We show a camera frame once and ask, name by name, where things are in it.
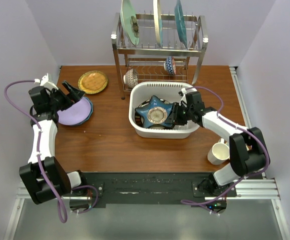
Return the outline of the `lavender plate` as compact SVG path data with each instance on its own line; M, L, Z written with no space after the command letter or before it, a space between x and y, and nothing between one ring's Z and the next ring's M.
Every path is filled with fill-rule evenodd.
M83 97L79 102L73 104L70 108L58 111L58 122L65 126L77 126L87 121L93 113L93 104L87 98Z

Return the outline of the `blue star shaped dish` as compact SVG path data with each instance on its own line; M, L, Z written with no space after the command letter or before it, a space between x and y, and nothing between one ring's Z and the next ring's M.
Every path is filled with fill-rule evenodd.
M172 106L172 103L165 104L160 100L160 98L153 95L150 98L150 102L148 105L135 108L135 112L143 117L143 128L145 129L148 129L150 126L158 124L172 128L173 125L166 122L168 116L171 113Z

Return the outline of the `white plastic bin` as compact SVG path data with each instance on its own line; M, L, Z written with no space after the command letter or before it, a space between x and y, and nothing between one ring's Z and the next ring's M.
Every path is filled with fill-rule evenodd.
M184 139L199 128L188 120L185 125L176 125L172 121L172 108L186 98L179 92L191 85L175 82L143 82L136 85L130 94L129 122L136 133L143 138Z

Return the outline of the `black striped rim plate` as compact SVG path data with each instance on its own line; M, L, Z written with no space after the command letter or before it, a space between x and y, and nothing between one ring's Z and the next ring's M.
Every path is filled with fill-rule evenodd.
M169 101L167 101L167 100L164 100L164 99L160 99L162 102L164 102L165 104L170 104L170 102ZM148 99L148 100L146 100L146 101L144 101L144 102L142 102L141 104L139 104L139 107L143 107L143 106L146 106L146 105L148 105L149 104L149 102L150 102L150 99ZM135 123L136 123L136 125L138 125L139 127L142 127L143 128L143 124L144 124L144 119L143 119L143 117L142 116L140 116L138 113L135 113L134 114L134 118L135 118ZM150 126L149 127L149 129L156 129L156 130L169 130L169 129L172 129L172 127L166 127L166 126L163 126L163 125L161 125L161 124L155 124L155 125L152 125L152 126Z

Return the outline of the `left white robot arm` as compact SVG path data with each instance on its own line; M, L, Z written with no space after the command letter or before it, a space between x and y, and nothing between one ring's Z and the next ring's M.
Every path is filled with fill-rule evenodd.
M60 196L71 191L83 196L88 184L80 170L65 172L55 157L55 139L58 132L58 111L63 111L80 101L84 92L67 81L62 85L65 94L53 83L44 81L29 90L33 105L29 114L34 131L34 143L28 164L20 167L20 177L35 204L42 204L55 198L52 188Z

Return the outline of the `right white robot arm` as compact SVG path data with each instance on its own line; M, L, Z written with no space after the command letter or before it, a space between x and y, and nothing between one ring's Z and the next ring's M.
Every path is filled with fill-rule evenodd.
M254 176L268 168L270 157L259 128L241 126L225 118L220 111L206 107L200 92L191 87L183 88L179 95L181 101L174 103L169 122L184 126L192 121L216 133L229 144L229 163L204 179L198 185L201 191L220 196L225 191L225 185Z

